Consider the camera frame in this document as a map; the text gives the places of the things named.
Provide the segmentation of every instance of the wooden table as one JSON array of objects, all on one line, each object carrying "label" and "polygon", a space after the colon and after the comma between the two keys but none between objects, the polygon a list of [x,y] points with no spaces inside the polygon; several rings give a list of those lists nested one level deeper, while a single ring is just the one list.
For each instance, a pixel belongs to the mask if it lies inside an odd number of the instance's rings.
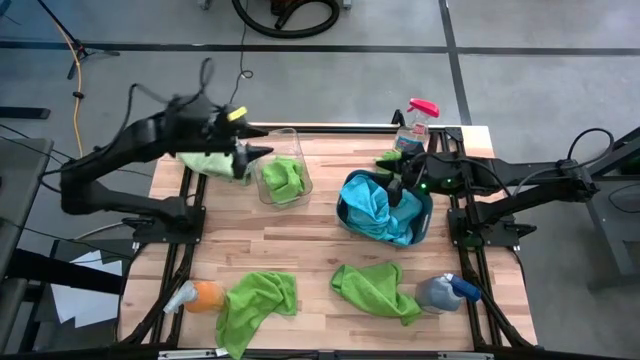
[{"label": "wooden table", "polygon": [[[493,157],[489,130],[462,127],[468,155]],[[275,211],[258,200],[257,188],[210,178],[204,204],[207,219],[203,241],[196,247],[191,278],[216,281],[230,288],[252,271],[295,274],[298,315],[270,315],[250,348],[353,350],[471,350],[466,307],[440,316],[423,315],[403,327],[398,319],[363,313],[335,294],[329,280],[342,264],[367,266],[395,261],[404,269],[400,290],[413,294],[415,284],[445,272],[460,274],[458,252],[450,243],[445,213],[449,200],[435,195],[427,239],[396,249],[339,227],[335,208],[346,176],[355,169],[373,169],[374,158],[391,148],[391,135],[300,135],[313,181],[309,204]],[[259,140],[252,141],[258,145]],[[158,161],[151,196],[178,194],[183,165],[170,157]],[[122,301],[120,336],[140,322],[158,297],[167,246],[148,246],[134,262]],[[514,255],[487,248],[486,257],[496,302],[521,334],[536,342],[522,274]],[[486,340],[486,312],[479,306]],[[181,347],[216,347],[217,314],[185,312]],[[165,319],[166,325],[171,317]]]}]

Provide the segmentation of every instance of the transparent bin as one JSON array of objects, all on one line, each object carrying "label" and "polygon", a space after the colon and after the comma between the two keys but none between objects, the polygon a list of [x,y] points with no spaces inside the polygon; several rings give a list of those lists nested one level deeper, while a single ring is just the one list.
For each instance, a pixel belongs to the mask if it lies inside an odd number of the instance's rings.
[{"label": "transparent bin", "polygon": [[[268,136],[254,139],[259,141],[252,141],[253,145],[270,146],[273,148],[271,154],[265,155],[256,160],[256,166],[254,167],[254,177],[256,184],[258,185],[258,194],[260,201],[268,205],[274,205],[278,208],[289,208],[293,206],[303,205],[309,202],[309,194],[313,189],[313,183],[309,177],[309,171],[307,164],[304,161],[304,155],[302,154],[302,148],[300,147],[300,140],[298,139],[298,133],[295,129],[285,128],[279,130],[273,130],[269,132]],[[292,158],[302,164],[301,178],[304,183],[304,191],[295,198],[277,202],[271,197],[269,187],[266,184],[262,170],[268,164],[271,164],[276,158]]]}]

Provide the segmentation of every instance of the green microfiber towel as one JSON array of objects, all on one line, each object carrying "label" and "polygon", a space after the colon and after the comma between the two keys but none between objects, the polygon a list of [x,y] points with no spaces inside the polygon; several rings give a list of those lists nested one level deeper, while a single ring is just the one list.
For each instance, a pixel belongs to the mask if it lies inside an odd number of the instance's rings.
[{"label": "green microfiber towel", "polygon": [[262,168],[262,177],[269,188],[271,200],[283,203],[295,199],[304,192],[303,166],[300,161],[276,156]]},{"label": "green microfiber towel", "polygon": [[[391,150],[391,151],[385,151],[384,154],[382,154],[382,157],[375,159],[375,161],[378,160],[400,160],[402,158],[402,153],[395,151],[395,150]],[[378,174],[388,174],[391,171],[383,169],[383,168],[379,168],[376,167],[376,172]]]},{"label": "green microfiber towel", "polygon": [[[189,169],[207,176],[223,176],[233,179],[233,156],[223,153],[211,153],[206,156],[203,153],[178,153],[176,157],[184,163]],[[251,173],[251,164],[247,166],[245,176],[241,179],[245,185],[248,184],[249,178],[246,176]]]},{"label": "green microfiber towel", "polygon": [[270,313],[296,314],[296,278],[279,272],[250,273],[227,292],[225,300],[218,316],[216,340],[237,360]]},{"label": "green microfiber towel", "polygon": [[402,268],[393,262],[356,269],[342,265],[331,287],[358,309],[371,315],[399,317],[402,325],[414,322],[422,310],[412,296],[398,293]]}]

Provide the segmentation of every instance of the blue spray bottle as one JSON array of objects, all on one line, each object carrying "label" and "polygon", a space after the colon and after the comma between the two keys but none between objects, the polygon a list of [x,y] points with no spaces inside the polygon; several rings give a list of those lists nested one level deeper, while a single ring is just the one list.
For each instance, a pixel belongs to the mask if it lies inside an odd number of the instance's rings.
[{"label": "blue spray bottle", "polygon": [[444,274],[418,284],[416,301],[424,310],[434,314],[456,311],[462,300],[480,300],[480,290],[459,276]]}]

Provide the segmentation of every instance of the concrete floor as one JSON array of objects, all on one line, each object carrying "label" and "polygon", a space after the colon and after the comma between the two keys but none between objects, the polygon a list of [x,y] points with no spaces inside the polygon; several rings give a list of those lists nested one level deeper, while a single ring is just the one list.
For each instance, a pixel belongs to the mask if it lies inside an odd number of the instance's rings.
[{"label": "concrete floor", "polygon": [[[251,1],[251,13],[272,23],[266,1]],[[226,0],[214,1],[208,12],[201,11],[195,1],[49,2],[85,41],[239,44],[242,34],[242,23]],[[249,30],[246,43],[447,45],[438,0],[354,2],[351,12],[343,11],[337,25],[325,34],[282,41]],[[634,0],[450,0],[448,6],[458,46],[640,48],[640,3]],[[307,5],[296,13],[291,26],[325,14],[322,6]],[[7,15],[22,26],[0,19],[0,41],[60,41],[35,0],[14,1]],[[80,115],[85,149],[113,136],[132,82],[165,96],[193,92],[205,56],[212,56],[216,64],[209,94],[225,102],[237,75],[238,53],[124,52],[119,58],[89,60],[83,67],[87,98]],[[76,83],[65,79],[70,64],[67,51],[0,49],[0,103],[49,107],[52,113],[47,121],[3,119],[2,123],[32,137],[52,138],[58,150],[75,156],[71,92]],[[461,123],[446,54],[251,52],[245,54],[245,67],[255,76],[241,81],[236,102],[249,108],[252,121],[387,123],[394,109],[403,108],[415,96],[439,104],[438,123]],[[639,124],[640,90],[635,85],[640,82],[639,57],[464,55],[460,67],[471,121],[490,127],[496,155],[506,161],[559,159],[573,137],[588,127],[601,126],[621,136]],[[138,96],[133,118],[159,109],[160,105]],[[587,159],[604,146],[604,139],[597,135],[585,140],[576,149],[578,159]],[[132,168],[152,173],[153,164]],[[114,174],[107,184],[145,194],[150,180]],[[75,236],[119,218],[117,214],[65,215],[57,195],[42,189],[28,225]],[[640,357],[638,289],[599,294],[586,289],[589,280],[611,268],[586,207],[554,203],[523,212],[518,219],[538,226],[537,232],[523,239],[521,256],[540,345]],[[50,240],[25,233],[20,246],[48,253]],[[104,326],[90,327],[93,330],[84,331],[84,337],[67,326],[65,331],[54,331],[53,339],[44,345],[69,348],[108,343],[109,332],[100,330]]]}]

